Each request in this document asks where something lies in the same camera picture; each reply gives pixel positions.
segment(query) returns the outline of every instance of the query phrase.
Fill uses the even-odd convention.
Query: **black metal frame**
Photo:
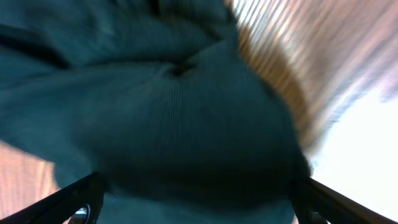
[[[0,220],[0,224],[96,223],[103,204],[106,182],[97,173],[91,174],[47,198]],[[294,182],[290,200],[300,224],[397,224],[332,189],[307,179]],[[74,215],[86,209],[83,219]]]
[[[87,211],[85,223],[96,223],[106,190],[104,179],[97,173],[55,192],[47,198],[3,219],[0,224],[63,223],[80,208]]]

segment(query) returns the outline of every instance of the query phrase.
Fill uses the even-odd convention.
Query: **wooden paneling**
[[[325,183],[344,177],[335,181],[344,186],[353,186],[355,177],[367,180],[355,189],[377,179],[374,189],[393,192],[398,182],[391,160],[398,150],[391,134],[398,126],[393,115],[398,114],[398,1],[234,0],[230,5],[239,22],[242,55],[287,102],[303,150],[313,161],[314,178]],[[372,172],[366,166],[383,170],[363,175]],[[54,192],[52,168],[1,146],[0,218]],[[361,203],[355,198],[358,190],[326,184]],[[389,211],[372,208],[386,202],[363,203],[396,218],[395,205]]]

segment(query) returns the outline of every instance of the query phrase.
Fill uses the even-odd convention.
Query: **wood grain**
[[[388,160],[398,149],[391,134],[398,125],[392,115],[398,114],[398,1],[234,0],[230,6],[238,18],[242,55],[288,104],[303,151],[313,160],[314,177],[356,201],[361,200],[355,192],[364,185],[394,192],[381,186],[398,182],[393,177],[397,167]],[[366,149],[372,139],[379,142]],[[361,159],[363,155],[372,159]],[[383,170],[362,175],[370,165]],[[3,144],[0,166],[0,218],[56,190],[49,162]],[[341,166],[347,167],[338,171]],[[380,179],[381,172],[388,175]],[[358,176],[367,182],[345,191],[328,182],[336,176],[346,178],[336,180],[345,186],[354,186],[350,180]],[[373,179],[380,184],[372,185]],[[369,192],[362,195],[370,197]],[[373,208],[381,202],[363,203],[398,219],[396,205]]]

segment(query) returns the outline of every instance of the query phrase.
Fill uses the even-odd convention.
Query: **dark green sweater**
[[[292,222],[308,165],[222,0],[0,8],[0,139],[54,162],[61,187],[102,173],[98,223]]]

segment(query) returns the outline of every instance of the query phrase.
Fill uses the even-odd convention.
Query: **ribbed knit fabric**
[[[0,139],[61,187],[102,173],[98,223],[292,222],[308,165],[222,1],[7,2]]]

